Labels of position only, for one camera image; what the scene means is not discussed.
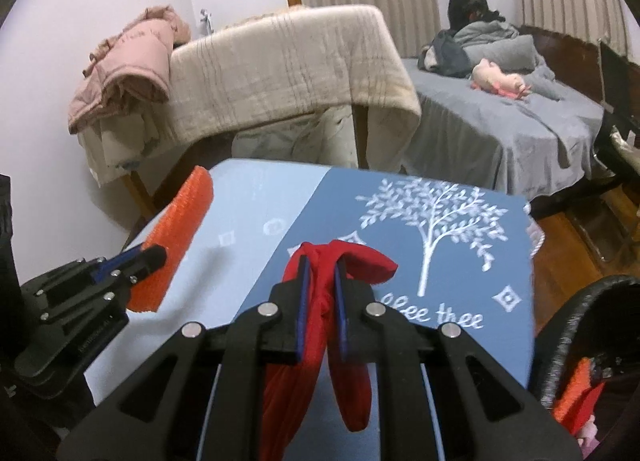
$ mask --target black bag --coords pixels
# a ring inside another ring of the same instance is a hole
[[[640,459],[640,279],[606,277],[562,306],[536,338],[529,391],[551,410],[585,357],[606,382],[587,460]]]
[[[418,57],[418,69],[428,70],[424,65],[424,59],[431,47],[435,52],[438,65],[429,71],[456,78],[464,78],[471,73],[471,61],[462,46],[453,40],[452,30],[441,30],[431,44],[422,48]]]
[[[505,21],[498,10],[491,11],[486,0],[449,0],[449,25],[457,33],[476,21]]]

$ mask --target pink stuffed animal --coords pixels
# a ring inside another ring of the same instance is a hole
[[[473,89],[482,89],[495,95],[507,98],[520,99],[530,93],[530,86],[524,83],[524,79],[512,73],[505,75],[500,66],[495,62],[489,62],[483,58],[471,73]]]

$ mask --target metal bolt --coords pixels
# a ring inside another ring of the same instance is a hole
[[[440,328],[442,334],[449,338],[457,338],[462,333],[462,329],[458,324],[454,324],[453,322],[447,322],[444,326]]]
[[[202,333],[202,326],[197,322],[188,322],[182,326],[182,335],[187,338],[196,338],[200,333]]]
[[[258,313],[262,316],[273,316],[278,312],[278,307],[273,302],[263,302],[258,306]]]
[[[370,316],[383,316],[386,313],[386,306],[379,302],[369,302],[365,311]]]

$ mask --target red cloth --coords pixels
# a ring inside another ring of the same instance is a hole
[[[571,435],[575,436],[580,432],[580,429],[584,427],[591,415],[594,414],[596,403],[598,402],[603,389],[604,383],[601,382],[599,385],[588,391],[581,398],[579,406],[575,409],[575,414],[571,416],[571,420],[563,423]]]
[[[576,408],[578,408],[582,398],[590,389],[591,360],[583,358],[578,362],[564,393],[554,404],[553,416],[567,430],[570,427],[566,423],[572,422]]]
[[[335,264],[343,257],[350,278],[378,284],[388,281],[398,265],[372,248],[332,241],[302,243],[284,271],[283,281],[296,277],[300,257],[310,262],[305,348],[298,365],[268,365],[262,409],[260,461],[280,461],[298,431],[314,393],[328,344],[329,371],[342,419],[350,431],[369,422],[371,384],[366,365],[342,364],[335,325]]]

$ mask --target pillow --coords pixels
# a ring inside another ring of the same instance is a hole
[[[543,76],[537,75],[536,73],[529,73],[528,75],[523,75],[524,83],[527,86],[530,86],[532,93],[538,93],[539,95],[545,96],[550,100],[564,100],[564,91],[562,91],[562,86],[556,82],[549,80]]]
[[[468,46],[465,51],[472,67],[480,64],[480,61],[485,58],[495,62],[505,73],[536,69],[538,52],[531,35],[519,35],[515,38],[497,40],[489,44]]]

